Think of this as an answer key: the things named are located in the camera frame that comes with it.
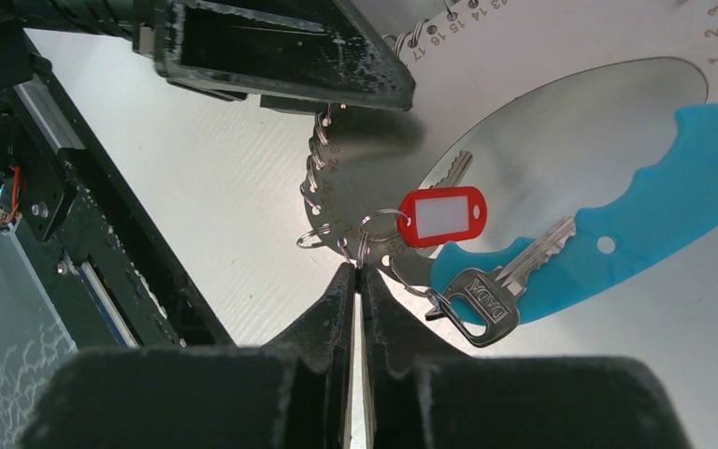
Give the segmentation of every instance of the red wire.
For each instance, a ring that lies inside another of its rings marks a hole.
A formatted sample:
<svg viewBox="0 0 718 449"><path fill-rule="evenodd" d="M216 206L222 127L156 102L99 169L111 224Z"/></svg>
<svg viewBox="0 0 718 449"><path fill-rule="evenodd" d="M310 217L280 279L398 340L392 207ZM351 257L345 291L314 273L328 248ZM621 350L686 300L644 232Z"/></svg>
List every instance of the red wire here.
<svg viewBox="0 0 718 449"><path fill-rule="evenodd" d="M21 168L13 167L12 170L15 172L15 178L12 180L12 211L1 223L9 223L14 220L15 216L18 215L18 206L20 206L18 195L21 190Z"/></svg>

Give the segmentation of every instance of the white backdrop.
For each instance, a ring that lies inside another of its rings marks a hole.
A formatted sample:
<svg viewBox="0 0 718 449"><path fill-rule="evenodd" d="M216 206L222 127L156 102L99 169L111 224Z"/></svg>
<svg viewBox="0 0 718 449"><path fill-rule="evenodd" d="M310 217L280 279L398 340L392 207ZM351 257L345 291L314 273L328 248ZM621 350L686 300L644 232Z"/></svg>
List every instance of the white backdrop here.
<svg viewBox="0 0 718 449"><path fill-rule="evenodd" d="M414 9L368 17L394 31L407 15L414 23ZM294 245L309 229L298 185L310 117L259 109L256 97L229 104L167 86L124 40L31 36L239 344L267 341L320 296L341 257ZM400 297L420 316L429 309ZM718 228L483 351L447 322L430 326L474 355L633 356L666 385L696 446L718 448Z"/></svg>

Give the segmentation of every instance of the key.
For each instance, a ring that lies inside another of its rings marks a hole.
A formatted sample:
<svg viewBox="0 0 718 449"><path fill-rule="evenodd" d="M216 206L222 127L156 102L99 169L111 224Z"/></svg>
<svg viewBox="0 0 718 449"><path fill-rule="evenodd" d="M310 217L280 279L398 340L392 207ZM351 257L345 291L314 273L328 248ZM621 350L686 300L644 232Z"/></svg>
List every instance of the key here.
<svg viewBox="0 0 718 449"><path fill-rule="evenodd" d="M519 325L516 301L526 291L530 273L560 253L576 234L574 217L564 217L505 267L491 272L474 268L462 271L445 290L442 311L473 346L483 348L502 340ZM485 323L482 334L472 335L452 308L450 302L457 298L480 315Z"/></svg>
<svg viewBox="0 0 718 449"><path fill-rule="evenodd" d="M447 171L447 176L442 178L439 182L431 186L432 189L441 189L444 187L455 187L458 182L464 178L467 174L467 170L472 165L472 160L475 156L471 152L460 151L458 155L453 159L450 169Z"/></svg>

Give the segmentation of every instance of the key blade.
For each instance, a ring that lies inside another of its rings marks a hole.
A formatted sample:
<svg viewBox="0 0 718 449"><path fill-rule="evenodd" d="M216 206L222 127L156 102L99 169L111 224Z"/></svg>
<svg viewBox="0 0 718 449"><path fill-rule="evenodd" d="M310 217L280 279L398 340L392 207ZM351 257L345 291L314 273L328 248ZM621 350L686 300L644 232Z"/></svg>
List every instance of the key blade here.
<svg viewBox="0 0 718 449"><path fill-rule="evenodd" d="M563 251L568 239L576 235L577 223L574 217L563 217L502 268L496 280L506 287L516 282L524 289L530 273Z"/></svg>
<svg viewBox="0 0 718 449"><path fill-rule="evenodd" d="M458 182L464 178L467 174L467 170L472 165L472 160L475 156L471 152L460 151L455 159L452 160L450 169L447 171L447 176L441 179L441 181L432 185L432 189L440 189L444 187L455 187Z"/></svg>

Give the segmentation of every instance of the blue plastic handle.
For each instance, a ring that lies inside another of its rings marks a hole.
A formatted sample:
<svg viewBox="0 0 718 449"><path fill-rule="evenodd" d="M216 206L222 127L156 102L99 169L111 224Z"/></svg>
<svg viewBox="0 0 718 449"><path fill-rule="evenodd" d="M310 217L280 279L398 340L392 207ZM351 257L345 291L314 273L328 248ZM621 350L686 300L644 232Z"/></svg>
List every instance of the blue plastic handle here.
<svg viewBox="0 0 718 449"><path fill-rule="evenodd" d="M522 323L623 282L718 226L718 105L682 108L675 116L678 136L665 157L638 170L609 205L579 210L576 237L530 275L518 302ZM602 237L614 240L614 252L599 251ZM505 266L531 241L516 239L497 253L468 253L448 243L435 261L431 285L444 292L464 269ZM468 305L453 306L464 320L481 323Z"/></svg>

